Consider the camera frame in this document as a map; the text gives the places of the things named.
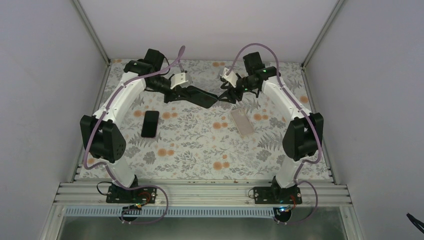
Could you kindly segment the cream phone case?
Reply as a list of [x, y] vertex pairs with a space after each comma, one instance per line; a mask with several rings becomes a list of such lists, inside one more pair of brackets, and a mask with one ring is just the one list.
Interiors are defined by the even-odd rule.
[[245, 109], [237, 108], [230, 111], [230, 116], [239, 132], [244, 137], [254, 133], [254, 127], [250, 122]]

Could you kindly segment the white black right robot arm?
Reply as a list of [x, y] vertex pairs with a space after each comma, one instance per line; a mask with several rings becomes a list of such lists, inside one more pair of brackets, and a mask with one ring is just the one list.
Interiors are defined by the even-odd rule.
[[270, 195], [274, 202], [284, 203], [299, 185], [298, 176], [304, 164], [318, 164], [323, 156], [322, 140], [324, 118], [305, 107], [283, 82], [279, 66], [266, 67], [258, 52], [243, 57], [247, 76], [241, 77], [232, 68], [225, 67], [220, 73], [224, 93], [219, 96], [222, 102], [241, 101], [244, 93], [258, 96], [265, 94], [281, 109], [288, 121], [282, 139], [283, 150], [288, 157], [279, 173], [271, 182]]

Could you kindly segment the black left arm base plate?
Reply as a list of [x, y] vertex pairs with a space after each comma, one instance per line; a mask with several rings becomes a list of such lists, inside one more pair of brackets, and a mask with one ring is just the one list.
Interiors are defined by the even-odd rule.
[[125, 190], [112, 184], [108, 188], [106, 195], [106, 202], [108, 204], [130, 204], [130, 205], [143, 205], [154, 204], [156, 201], [157, 188], [156, 187], [143, 187], [136, 190]]

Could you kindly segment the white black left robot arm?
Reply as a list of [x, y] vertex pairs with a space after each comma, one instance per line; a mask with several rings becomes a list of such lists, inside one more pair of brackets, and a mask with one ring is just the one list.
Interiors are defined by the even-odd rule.
[[190, 90], [184, 87], [187, 72], [181, 58], [185, 52], [181, 46], [177, 57], [162, 67], [165, 55], [149, 49], [144, 58], [129, 61], [115, 90], [92, 115], [83, 115], [80, 129], [84, 146], [83, 167], [92, 170], [103, 166], [119, 187], [119, 196], [131, 203], [139, 197], [136, 175], [128, 163], [122, 160], [126, 150], [126, 139], [120, 125], [134, 100], [146, 89], [162, 93], [166, 102], [192, 100]]

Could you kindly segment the magenta phone black screen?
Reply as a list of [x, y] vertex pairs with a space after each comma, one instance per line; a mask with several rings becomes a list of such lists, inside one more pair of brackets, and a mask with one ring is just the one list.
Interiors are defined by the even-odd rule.
[[141, 134], [142, 138], [155, 138], [157, 134], [160, 113], [156, 110], [145, 112]]

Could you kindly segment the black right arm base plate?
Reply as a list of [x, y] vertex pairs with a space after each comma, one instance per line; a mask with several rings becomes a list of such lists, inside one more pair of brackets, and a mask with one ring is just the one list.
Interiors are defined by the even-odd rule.
[[302, 194], [300, 188], [295, 186], [289, 188], [273, 188], [271, 186], [253, 187], [252, 195], [256, 205], [289, 205], [302, 204]]

